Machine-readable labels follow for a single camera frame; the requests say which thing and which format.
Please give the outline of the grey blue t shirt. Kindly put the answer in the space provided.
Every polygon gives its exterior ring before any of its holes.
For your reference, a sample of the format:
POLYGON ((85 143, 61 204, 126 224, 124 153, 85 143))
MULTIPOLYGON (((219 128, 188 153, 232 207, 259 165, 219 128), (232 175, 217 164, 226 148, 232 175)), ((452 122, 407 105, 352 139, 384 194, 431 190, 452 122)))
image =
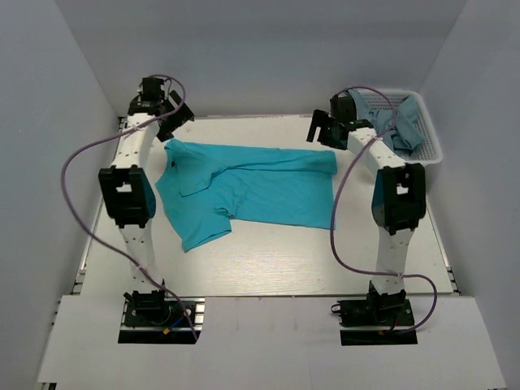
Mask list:
POLYGON ((371 89, 349 89, 357 109, 357 118, 367 120, 383 142, 395 153, 411 155, 424 143, 417 129, 419 104, 411 96, 392 100, 386 93, 371 89))

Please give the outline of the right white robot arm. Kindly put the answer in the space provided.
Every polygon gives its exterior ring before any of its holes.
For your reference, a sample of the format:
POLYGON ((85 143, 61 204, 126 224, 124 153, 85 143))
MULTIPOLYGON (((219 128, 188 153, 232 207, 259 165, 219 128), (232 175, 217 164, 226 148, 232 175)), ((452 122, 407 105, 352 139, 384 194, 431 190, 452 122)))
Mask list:
POLYGON ((391 123, 378 130, 362 118, 362 108, 354 100, 356 88, 336 93, 329 111, 315 110, 307 140, 353 154, 354 164, 362 164, 375 178, 371 201, 372 218, 379 229, 378 254, 370 276, 366 298, 339 301, 335 314, 344 327, 389 326, 407 310, 405 264, 410 241, 426 214, 425 169, 406 162, 384 143, 384 135, 397 125, 397 111, 391 123))

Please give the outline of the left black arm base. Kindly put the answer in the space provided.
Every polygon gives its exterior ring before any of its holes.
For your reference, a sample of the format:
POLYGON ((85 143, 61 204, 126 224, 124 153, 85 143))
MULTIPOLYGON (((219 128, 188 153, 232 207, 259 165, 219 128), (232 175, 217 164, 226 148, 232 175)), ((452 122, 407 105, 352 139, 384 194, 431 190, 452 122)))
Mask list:
POLYGON ((205 300, 177 301, 162 290, 126 292, 121 345, 194 345, 202 332, 205 300))

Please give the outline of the teal t shirt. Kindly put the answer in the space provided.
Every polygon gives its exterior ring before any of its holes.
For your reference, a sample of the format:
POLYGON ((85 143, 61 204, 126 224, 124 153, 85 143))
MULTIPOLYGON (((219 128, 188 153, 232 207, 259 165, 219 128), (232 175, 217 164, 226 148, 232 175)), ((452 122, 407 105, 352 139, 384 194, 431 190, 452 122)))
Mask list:
POLYGON ((227 235, 232 220, 327 229, 336 156, 330 150, 172 140, 156 183, 164 213, 188 252, 227 235))

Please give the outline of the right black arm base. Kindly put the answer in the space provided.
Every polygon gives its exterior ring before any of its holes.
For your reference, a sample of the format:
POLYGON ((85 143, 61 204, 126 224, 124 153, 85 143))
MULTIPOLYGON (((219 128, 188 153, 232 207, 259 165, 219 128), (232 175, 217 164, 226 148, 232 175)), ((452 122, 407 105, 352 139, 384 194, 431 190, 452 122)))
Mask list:
POLYGON ((366 300, 341 300, 331 306, 340 319, 342 346, 417 345, 416 331, 403 333, 415 325, 410 301, 400 309, 376 316, 366 300))

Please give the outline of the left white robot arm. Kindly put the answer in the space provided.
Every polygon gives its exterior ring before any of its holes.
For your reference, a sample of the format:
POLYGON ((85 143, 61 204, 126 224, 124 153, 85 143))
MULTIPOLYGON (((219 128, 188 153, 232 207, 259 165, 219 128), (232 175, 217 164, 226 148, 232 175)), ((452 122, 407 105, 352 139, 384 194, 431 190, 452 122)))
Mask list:
POLYGON ((185 96, 171 88, 176 79, 152 75, 142 79, 131 100, 119 148, 108 168, 98 172, 108 216, 114 221, 130 258, 134 290, 124 294, 129 314, 162 326, 171 318, 164 283, 159 280, 152 239, 156 197, 145 173, 154 141, 168 141, 194 113, 185 96))

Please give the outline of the white plastic basket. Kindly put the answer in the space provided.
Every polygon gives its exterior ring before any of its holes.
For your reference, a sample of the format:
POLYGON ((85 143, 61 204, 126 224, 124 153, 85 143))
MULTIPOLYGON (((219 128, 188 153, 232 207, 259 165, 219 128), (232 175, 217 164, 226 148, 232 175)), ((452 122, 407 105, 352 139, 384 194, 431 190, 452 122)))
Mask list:
POLYGON ((411 90, 353 89, 357 118, 367 120, 400 157, 423 165, 440 163, 443 154, 422 97, 411 90))

